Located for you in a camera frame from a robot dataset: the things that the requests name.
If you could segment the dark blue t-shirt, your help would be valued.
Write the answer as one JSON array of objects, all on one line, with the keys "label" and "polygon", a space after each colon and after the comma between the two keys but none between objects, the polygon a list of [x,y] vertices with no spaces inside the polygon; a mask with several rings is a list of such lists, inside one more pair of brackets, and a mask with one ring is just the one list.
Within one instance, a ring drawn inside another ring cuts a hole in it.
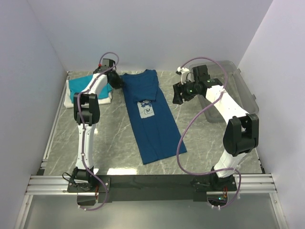
[{"label": "dark blue t-shirt", "polygon": [[125,104],[143,164],[187,151],[155,70],[121,75]]}]

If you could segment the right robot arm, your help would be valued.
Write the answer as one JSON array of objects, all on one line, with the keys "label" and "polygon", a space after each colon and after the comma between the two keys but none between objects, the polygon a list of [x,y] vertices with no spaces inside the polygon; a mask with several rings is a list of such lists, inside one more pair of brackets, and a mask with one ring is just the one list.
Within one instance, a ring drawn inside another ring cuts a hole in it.
[{"label": "right robot arm", "polygon": [[210,102],[205,110],[214,107],[224,119],[224,152],[211,171],[204,174],[209,177],[210,187],[220,190],[228,185],[246,154],[258,146],[259,118],[244,110],[226,91],[227,75],[220,80],[209,76],[207,66],[200,69],[196,73],[185,67],[177,68],[181,81],[173,85],[173,103],[182,104],[201,95]]}]

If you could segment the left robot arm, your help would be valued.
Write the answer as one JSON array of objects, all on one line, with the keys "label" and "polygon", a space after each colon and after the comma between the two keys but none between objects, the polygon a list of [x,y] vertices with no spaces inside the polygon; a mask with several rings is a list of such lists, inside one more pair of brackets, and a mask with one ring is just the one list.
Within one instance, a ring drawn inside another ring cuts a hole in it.
[{"label": "left robot arm", "polygon": [[83,191],[94,189],[98,181],[94,177],[93,135],[100,119],[99,94],[108,84],[114,89],[123,87],[123,80],[116,72],[116,61],[101,59],[93,71],[88,85],[73,96],[73,115],[78,125],[78,155],[69,182]]}]

